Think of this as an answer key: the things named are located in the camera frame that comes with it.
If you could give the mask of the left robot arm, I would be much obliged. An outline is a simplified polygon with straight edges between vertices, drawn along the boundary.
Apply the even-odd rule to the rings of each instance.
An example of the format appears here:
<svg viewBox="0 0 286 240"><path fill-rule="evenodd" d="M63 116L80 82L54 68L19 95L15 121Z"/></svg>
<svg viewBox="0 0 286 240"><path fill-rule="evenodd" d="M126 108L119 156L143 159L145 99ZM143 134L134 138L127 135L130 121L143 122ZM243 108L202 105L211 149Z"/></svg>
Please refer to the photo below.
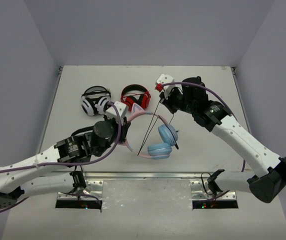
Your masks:
<svg viewBox="0 0 286 240"><path fill-rule="evenodd" d="M105 118L80 128L48 149L17 163L0 166L0 213L27 198L51 192L74 194L86 182L78 166L107 158L126 140L130 121Z"/></svg>

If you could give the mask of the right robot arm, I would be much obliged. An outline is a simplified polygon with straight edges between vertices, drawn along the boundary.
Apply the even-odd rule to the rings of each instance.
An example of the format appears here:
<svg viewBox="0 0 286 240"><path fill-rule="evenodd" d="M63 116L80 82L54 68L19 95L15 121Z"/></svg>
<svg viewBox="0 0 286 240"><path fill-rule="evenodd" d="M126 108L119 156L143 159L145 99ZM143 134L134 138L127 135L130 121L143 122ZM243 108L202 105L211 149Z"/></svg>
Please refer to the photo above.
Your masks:
<svg viewBox="0 0 286 240"><path fill-rule="evenodd" d="M286 156L271 151L251 135L236 119L227 104L218 97L210 100L207 88L200 76L176 82L173 77L161 74L155 82L160 102L171 114L182 111L208 132L230 146L252 169L245 172L218 169L209 174L207 187L214 198L230 190L248 192L263 203L271 203L286 186Z"/></svg>

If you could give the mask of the pink blue cat-ear headphones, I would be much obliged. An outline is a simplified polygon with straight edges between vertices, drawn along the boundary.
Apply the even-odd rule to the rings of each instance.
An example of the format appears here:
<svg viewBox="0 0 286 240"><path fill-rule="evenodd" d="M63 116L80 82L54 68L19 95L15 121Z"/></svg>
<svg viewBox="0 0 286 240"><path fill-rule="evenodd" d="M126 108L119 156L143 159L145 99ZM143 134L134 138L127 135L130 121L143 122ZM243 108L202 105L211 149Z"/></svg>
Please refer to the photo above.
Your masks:
<svg viewBox="0 0 286 240"><path fill-rule="evenodd" d="M136 153L130 146L127 139L124 143L119 144L127 147L130 152L135 153L137 156L144 159L162 160L169 158L172 152L172 147L175 147L177 150L179 149L177 144L179 139L178 131L169 122L167 122L163 116L151 111L146 111L137 103L132 105L131 116L128 119L128 122L131 123L134 119L143 115L152 115L153 117L156 116L157 120L160 119L163 122L163 124L157 128L158 134L162 139L162 143L149 145L147 147L147 154Z"/></svg>

